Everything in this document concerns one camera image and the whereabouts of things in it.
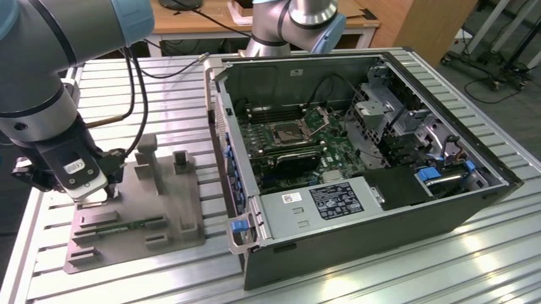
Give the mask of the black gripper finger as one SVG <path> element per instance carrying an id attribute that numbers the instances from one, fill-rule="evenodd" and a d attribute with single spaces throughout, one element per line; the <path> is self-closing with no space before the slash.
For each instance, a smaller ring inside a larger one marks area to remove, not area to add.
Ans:
<path id="1" fill-rule="evenodd" d="M 39 169 L 25 156 L 17 159 L 11 176 L 43 192 L 63 192 L 55 175 L 47 170 Z"/>
<path id="2" fill-rule="evenodd" d="M 118 185 L 124 182 L 124 172 L 125 169 L 121 168 L 116 170 L 113 173 L 109 173 L 107 176 L 107 186 L 105 191 L 107 193 L 107 198 L 114 199 L 118 197 Z"/>

